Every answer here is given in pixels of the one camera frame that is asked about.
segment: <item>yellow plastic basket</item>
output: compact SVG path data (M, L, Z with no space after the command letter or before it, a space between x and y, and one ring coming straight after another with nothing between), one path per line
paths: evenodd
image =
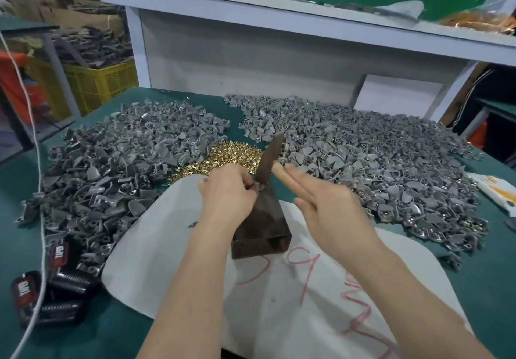
M72 113L68 108L52 65L30 58L29 67L32 77L45 91L53 117L57 121L70 117ZM85 69L68 64L63 64L63 69L83 116L93 112L128 88L138 86L134 60L105 69Z

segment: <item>white cord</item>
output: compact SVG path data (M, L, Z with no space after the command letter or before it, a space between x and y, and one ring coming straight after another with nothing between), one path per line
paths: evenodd
M11 62L16 70L16 75L18 76L18 80L20 81L20 85L22 87L23 93L25 94L25 99L27 100L27 107L29 109L29 117L30 117L30 124L32 126L33 130L33 142L35 146L35 153L38 159L38 192L41 192L41 155L39 153L39 144L38 144L38 136L35 131L35 122L34 122L34 115L32 111L32 104L30 102L29 93L27 91L27 88L25 88L25 84L23 83L22 74L20 73L20 70L18 69L18 65L16 64L15 59L12 57L12 54L9 50L9 47L7 46L7 43L5 41L5 38L2 34L2 31L0 31L0 39L2 40L3 47L5 48L7 55L9 55L9 58L11 59ZM27 326L27 329L25 330L25 333L22 336L22 339L18 343L18 346L16 347L15 351L12 353L10 359L17 359L20 353L22 352L23 348L27 344L27 341L29 340L29 337L34 330L35 322L38 320L39 311L41 310L41 305L43 304L43 298L45 296L46 291L46 249L45 249L45 228L43 226L43 213L40 214L40 220L41 220L41 288L39 291L38 300L34 306L34 311L32 314L32 317L30 317L29 325Z

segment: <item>white stripe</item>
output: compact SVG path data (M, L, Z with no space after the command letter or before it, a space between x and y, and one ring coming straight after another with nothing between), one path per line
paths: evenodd
M462 117L462 112L464 111L464 108L466 107L466 104L468 103L468 100L469 98L471 97L471 93L473 93L473 90L475 89L476 85L482 80L484 79L487 75L491 75L492 73L494 72L494 69L490 69L490 70L487 70L485 71L482 75L480 75L478 77L478 79L473 83L473 86L471 87L470 91L468 91L468 94L466 95L466 101L464 102L464 104L462 105L462 107L460 108L460 111L459 111L459 115L457 116L457 119L453 122L453 124L451 125L451 127L455 127L456 124L459 122L460 118Z

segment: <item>pile of gray plastic parts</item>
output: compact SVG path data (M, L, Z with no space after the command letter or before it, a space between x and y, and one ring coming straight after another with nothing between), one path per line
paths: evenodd
M371 218L442 244L448 252L441 260L453 270L461 267L461 251L483 247L489 228L475 217L477 187L453 157L481 159L482 152L440 123L297 97L227 95L224 101L242 109L239 128L255 142L285 133L280 162L349 186Z
M78 268L95 276L122 235L157 199L173 167L201 162L230 126L188 103L133 103L94 127L68 129L50 148L40 193L23 201L22 224L42 213L47 244L82 245Z

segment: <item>red marker line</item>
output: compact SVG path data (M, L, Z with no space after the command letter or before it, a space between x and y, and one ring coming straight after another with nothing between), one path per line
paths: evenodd
M360 300L358 300L356 298L350 297L349 295L353 294L353 293L364 291L364 289L355 280L355 278L352 278L349 275L348 272L346 272L346 280L345 280L344 284L346 286L353 287L354 290L349 290L349 291L343 292L341 294L342 299L344 299L346 301L353 302L353 303L357 303L357 304L359 304L361 306L364 306L365 310L363 312L361 312L357 317L353 318L349 322L348 329L342 331L342 334L347 335L347 334L349 334L351 332L354 332L354 333L356 333L358 335L366 336L366 337L369 337L370 339L373 339L373 340L375 340L375 341L377 341L379 343L382 343L383 345L385 345L387 347L387 350L378 359L385 359L385 358L387 358L391 354L391 352L392 352L389 343L386 343L385 341L383 341L379 337L376 337L376 336L371 335L369 333L366 333L366 332L358 330L358 328L362 326L362 323L364 323L364 321L371 316L372 309L371 309L371 306L369 304L367 304L366 302L363 302L363 301L360 301Z
M290 255L292 254L292 252L294 250L304 250L305 252L307 252L308 254L310 254L309 250L303 248L303 247L294 247L292 250L290 250L288 253L287 253L287 261L291 264L306 264L306 263L312 263L312 265L310 265L310 269L308 270L308 276L306 277L306 281L303 285L303 291L301 291L301 298L299 300L299 307L301 307L303 305L303 300L304 300L304 295L306 294L306 290L308 289L308 281L310 280L310 275L312 275L312 271L314 270L314 266L315 266L315 263L317 262L317 260L319 260L319 257L320 257L320 254L318 254L317 256L313 257L313 258L310 258L308 260L304 260L304 261L291 261L290 260Z
M270 260L268 257L265 257L265 256L260 256L262 258L265 258L267 260L267 265L265 266L264 269L262 269L258 275L254 276L253 278L250 278L249 280L246 280L245 282L240 282L240 283L237 283L236 285L237 286L241 286L243 284L248 284L248 283L251 283L251 282L254 282L256 279L258 279L261 275L263 275L269 268L270 268Z

